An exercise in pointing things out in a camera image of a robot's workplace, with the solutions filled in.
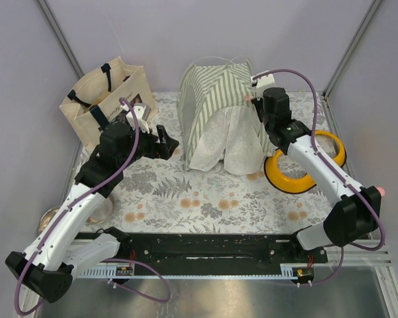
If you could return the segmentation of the green striped pet tent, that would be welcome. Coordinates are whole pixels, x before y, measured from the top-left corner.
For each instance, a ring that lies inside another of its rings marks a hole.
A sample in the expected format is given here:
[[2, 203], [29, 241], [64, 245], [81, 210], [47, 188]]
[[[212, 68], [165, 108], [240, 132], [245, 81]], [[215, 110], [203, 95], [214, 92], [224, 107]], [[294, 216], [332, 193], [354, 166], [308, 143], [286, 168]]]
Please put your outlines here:
[[185, 70], [178, 89], [177, 113], [186, 170], [257, 172], [274, 155], [273, 146], [251, 100], [253, 69], [248, 58], [201, 58]]

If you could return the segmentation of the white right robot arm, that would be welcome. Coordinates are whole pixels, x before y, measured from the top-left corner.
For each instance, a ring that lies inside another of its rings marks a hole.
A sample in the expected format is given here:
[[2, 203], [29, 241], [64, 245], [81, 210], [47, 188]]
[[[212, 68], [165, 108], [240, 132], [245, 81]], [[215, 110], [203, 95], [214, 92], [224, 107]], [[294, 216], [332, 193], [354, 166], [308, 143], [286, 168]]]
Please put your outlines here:
[[294, 120], [289, 96], [280, 87], [270, 87], [253, 100], [270, 142], [296, 161], [324, 192], [332, 210], [325, 220], [299, 230], [289, 245], [289, 256], [304, 262], [321, 246], [344, 247], [382, 226], [379, 220], [381, 194], [351, 178], [317, 145], [315, 133]]

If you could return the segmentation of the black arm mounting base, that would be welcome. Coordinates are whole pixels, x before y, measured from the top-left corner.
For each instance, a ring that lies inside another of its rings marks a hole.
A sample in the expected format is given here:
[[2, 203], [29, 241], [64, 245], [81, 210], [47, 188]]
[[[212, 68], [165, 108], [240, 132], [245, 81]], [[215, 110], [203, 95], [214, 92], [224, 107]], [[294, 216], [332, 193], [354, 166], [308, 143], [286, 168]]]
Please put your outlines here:
[[258, 263], [307, 267], [327, 264], [325, 250], [302, 250], [292, 235], [130, 233], [118, 257], [153, 266], [197, 259], [251, 259]]

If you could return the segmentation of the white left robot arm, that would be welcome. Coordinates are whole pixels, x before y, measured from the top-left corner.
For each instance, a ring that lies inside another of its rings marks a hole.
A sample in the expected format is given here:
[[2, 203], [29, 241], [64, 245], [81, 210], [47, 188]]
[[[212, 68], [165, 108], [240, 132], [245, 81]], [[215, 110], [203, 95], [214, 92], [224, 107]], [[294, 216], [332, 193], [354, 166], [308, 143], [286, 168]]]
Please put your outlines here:
[[157, 134], [123, 123], [110, 124], [75, 177], [70, 193], [46, 229], [23, 252], [11, 252], [5, 263], [18, 280], [49, 303], [58, 301], [73, 280], [97, 263], [122, 262], [131, 247], [121, 231], [108, 230], [87, 246], [69, 253], [68, 247], [90, 215], [123, 180], [126, 167], [142, 157], [168, 160], [179, 142], [157, 126]]

